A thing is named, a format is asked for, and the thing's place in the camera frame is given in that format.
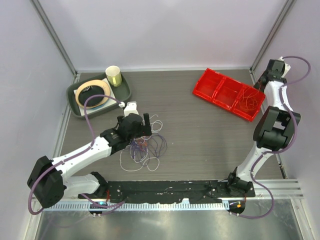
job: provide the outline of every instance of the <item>white string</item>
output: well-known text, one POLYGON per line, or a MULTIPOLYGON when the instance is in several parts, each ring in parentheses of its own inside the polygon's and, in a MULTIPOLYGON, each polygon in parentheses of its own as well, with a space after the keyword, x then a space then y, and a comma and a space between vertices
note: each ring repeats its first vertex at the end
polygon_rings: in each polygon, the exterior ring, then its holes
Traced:
MULTIPOLYGON (((154 115, 152 115, 149 119, 152 119, 154 116, 156 116, 157 118, 159 117, 157 114, 154 114, 154 115)), ((160 121, 160 120, 155 120, 154 122, 151 122, 151 123, 150 123, 150 126, 151 126, 151 132, 154 134, 154 133, 160 132, 160 130, 162 129, 162 127, 164 126, 164 124, 163 124, 163 122, 160 121)), ((151 138, 151 136, 149 136, 149 137, 143 136, 143 137, 135 138, 135 139, 133 139, 133 141, 134 141, 136 144, 144 144, 144 143, 146 142, 146 140, 149 140, 150 138, 151 138)), ((139 159, 139 160, 136 160, 136 154, 135 154, 134 151, 132 152, 132 146, 131 146, 131 145, 126 146, 125 149, 123 149, 123 150, 120 152, 120 157, 119 157, 120 167, 121 167, 124 171, 126 171, 126 172, 137 172, 137 171, 141 170, 143 167, 146 166, 150 172, 154 172, 154 171, 156 171, 156 170, 159 168, 159 166, 160 166, 160 160, 159 160, 159 158, 157 158, 157 157, 148 157, 148 156, 150 156, 150 155, 149 155, 148 148, 146 148, 145 155, 144 155, 141 159, 139 159), (125 168, 122 166, 122 153, 123 153, 123 151, 124 151, 125 149, 127 149, 128 147, 130 147, 130 149, 129 149, 128 152, 129 152, 129 155, 130 155, 131 159, 132 159, 136 164, 141 164, 141 167, 140 167, 140 168, 135 169, 135 170, 127 170, 127 169, 125 169, 125 168), (149 162, 148 162, 148 161, 150 161, 151 159, 156 159, 156 160, 158 161, 158 164, 157 164, 157 166, 156 166, 155 169, 150 169, 150 168, 149 168, 149 164, 148 164, 149 162)))

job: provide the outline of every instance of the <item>reflective metal surface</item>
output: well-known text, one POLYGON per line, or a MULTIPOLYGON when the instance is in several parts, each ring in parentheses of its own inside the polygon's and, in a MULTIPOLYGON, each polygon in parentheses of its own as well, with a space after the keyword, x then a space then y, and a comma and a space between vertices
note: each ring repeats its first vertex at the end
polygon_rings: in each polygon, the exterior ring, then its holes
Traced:
MULTIPOLYGON (((248 200, 246 215, 258 216, 270 200, 248 200)), ((302 240, 289 199, 257 220, 229 216, 224 210, 130 211, 93 218, 85 211, 46 211, 36 240, 302 240), (58 227, 72 225, 68 228, 58 227)))

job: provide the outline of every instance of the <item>yellow mug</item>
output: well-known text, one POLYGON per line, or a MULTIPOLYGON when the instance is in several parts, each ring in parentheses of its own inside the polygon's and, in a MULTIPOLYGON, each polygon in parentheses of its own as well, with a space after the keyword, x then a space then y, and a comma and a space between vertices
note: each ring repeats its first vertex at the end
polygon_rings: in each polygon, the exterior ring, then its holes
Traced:
POLYGON ((106 78, 108 79, 109 83, 115 87, 118 87, 122 83, 122 78, 121 78, 121 72, 120 68, 117 66, 109 66, 105 70, 105 75, 106 78))

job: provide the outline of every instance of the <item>cup handle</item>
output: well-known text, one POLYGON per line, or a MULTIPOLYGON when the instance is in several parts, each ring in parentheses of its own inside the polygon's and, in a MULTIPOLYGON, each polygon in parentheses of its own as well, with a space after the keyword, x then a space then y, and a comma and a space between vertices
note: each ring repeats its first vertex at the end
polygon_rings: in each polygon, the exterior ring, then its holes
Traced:
POLYGON ((114 76, 112 77, 112 81, 113 81, 113 85, 116 86, 117 81, 116 81, 116 78, 114 76))

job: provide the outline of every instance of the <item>red tray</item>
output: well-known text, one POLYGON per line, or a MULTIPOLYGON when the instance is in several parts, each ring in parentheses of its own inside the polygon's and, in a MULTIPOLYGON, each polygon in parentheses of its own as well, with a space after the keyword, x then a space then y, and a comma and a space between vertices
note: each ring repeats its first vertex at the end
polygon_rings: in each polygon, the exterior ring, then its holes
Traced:
POLYGON ((198 80, 192 93, 250 122, 255 119, 266 97, 254 87, 209 68, 198 80))

